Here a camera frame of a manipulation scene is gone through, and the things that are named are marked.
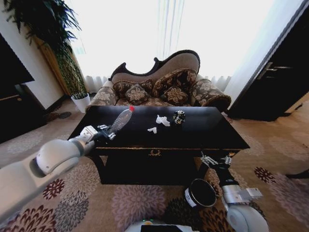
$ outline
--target white paper scrap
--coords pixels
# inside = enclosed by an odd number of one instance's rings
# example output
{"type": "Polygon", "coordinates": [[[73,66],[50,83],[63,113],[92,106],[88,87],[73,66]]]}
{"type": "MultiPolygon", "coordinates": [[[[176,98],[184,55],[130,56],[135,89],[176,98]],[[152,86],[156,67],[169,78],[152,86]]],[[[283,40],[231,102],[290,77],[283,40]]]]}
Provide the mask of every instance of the white paper scrap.
{"type": "Polygon", "coordinates": [[[156,127],[153,127],[153,128],[150,128],[150,129],[147,129],[148,131],[153,131],[154,134],[156,134],[156,127]]]}
{"type": "Polygon", "coordinates": [[[164,126],[166,126],[166,127],[169,127],[170,126],[170,124],[169,124],[169,121],[167,120],[167,118],[166,117],[160,117],[159,115],[158,115],[158,117],[156,118],[156,121],[155,121],[157,124],[160,124],[160,123],[162,123],[164,126]]]}

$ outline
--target door handle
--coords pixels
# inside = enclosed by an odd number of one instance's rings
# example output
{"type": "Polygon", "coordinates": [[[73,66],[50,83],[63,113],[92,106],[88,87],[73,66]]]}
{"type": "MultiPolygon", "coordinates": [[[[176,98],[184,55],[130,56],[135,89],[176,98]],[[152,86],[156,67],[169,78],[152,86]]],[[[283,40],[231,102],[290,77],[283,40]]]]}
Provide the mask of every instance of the door handle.
{"type": "Polygon", "coordinates": [[[268,62],[267,65],[265,65],[265,67],[263,68],[263,70],[261,71],[261,73],[257,76],[257,80],[260,80],[262,78],[262,76],[264,76],[264,74],[267,72],[267,69],[270,69],[270,66],[272,65],[273,62],[268,62]]]}
{"type": "Polygon", "coordinates": [[[287,66],[276,66],[274,68],[275,69],[292,69],[292,67],[287,67],[287,66]]]}

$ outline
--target white flower pot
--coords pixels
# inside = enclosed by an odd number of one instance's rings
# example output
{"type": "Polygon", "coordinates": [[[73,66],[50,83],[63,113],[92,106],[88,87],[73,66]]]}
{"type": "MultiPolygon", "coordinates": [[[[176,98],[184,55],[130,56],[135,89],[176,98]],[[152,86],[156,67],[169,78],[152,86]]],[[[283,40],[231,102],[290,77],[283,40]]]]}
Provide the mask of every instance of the white flower pot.
{"type": "Polygon", "coordinates": [[[71,97],[72,101],[75,103],[77,108],[82,112],[83,114],[86,113],[86,107],[90,104],[90,97],[89,94],[87,94],[87,97],[82,98],[82,99],[74,99],[71,97]]]}

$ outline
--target floor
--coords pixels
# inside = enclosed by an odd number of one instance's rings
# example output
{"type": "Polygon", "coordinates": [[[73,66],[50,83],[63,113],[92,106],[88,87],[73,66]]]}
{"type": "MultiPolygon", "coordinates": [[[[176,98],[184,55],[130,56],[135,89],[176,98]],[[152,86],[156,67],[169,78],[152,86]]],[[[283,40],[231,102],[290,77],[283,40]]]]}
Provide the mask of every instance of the floor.
{"type": "MultiPolygon", "coordinates": [[[[72,115],[1,144],[0,167],[22,160],[51,139],[67,139],[83,114],[69,100],[57,110],[65,111],[72,115]]],[[[251,147],[233,158],[230,171],[243,188],[257,187],[264,195],[250,205],[265,217],[272,232],[308,231],[309,181],[290,180],[285,174],[308,169],[309,102],[275,122],[227,119],[251,147]]],[[[84,157],[0,225],[0,231],[123,231],[143,218],[200,231],[233,231],[225,219],[218,177],[209,171],[206,179],[216,189],[218,201],[196,212],[183,200],[183,186],[101,185],[94,164],[84,157]]]]}

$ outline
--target floral cushion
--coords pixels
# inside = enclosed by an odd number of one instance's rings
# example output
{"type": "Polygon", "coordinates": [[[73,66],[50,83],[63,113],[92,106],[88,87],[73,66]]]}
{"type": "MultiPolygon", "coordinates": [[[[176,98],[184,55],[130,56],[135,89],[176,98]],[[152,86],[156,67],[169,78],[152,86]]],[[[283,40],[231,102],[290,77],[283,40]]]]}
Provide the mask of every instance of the floral cushion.
{"type": "Polygon", "coordinates": [[[173,105],[183,105],[188,100],[188,94],[183,92],[179,87],[172,86],[161,95],[161,98],[173,105]]]}
{"type": "Polygon", "coordinates": [[[153,83],[151,79],[148,79],[143,82],[132,82],[132,81],[117,81],[114,83],[113,88],[116,91],[116,93],[119,95],[120,98],[124,98],[126,92],[135,84],[139,84],[147,93],[151,93],[151,90],[153,88],[153,83]]]}
{"type": "Polygon", "coordinates": [[[185,93],[189,94],[191,85],[195,82],[197,73],[193,69],[177,69],[173,72],[161,77],[154,84],[153,96],[160,97],[164,92],[172,86],[181,88],[185,93]]]}
{"type": "Polygon", "coordinates": [[[190,94],[201,106],[215,106],[220,112],[226,110],[231,103],[231,97],[225,95],[208,79],[194,83],[190,89],[190,94]]]}
{"type": "Polygon", "coordinates": [[[139,105],[149,97],[149,94],[139,84],[135,84],[126,92],[126,99],[133,105],[139,105]]]}
{"type": "Polygon", "coordinates": [[[115,105],[118,100],[116,92],[111,87],[102,87],[91,100],[91,105],[115,105]]]}

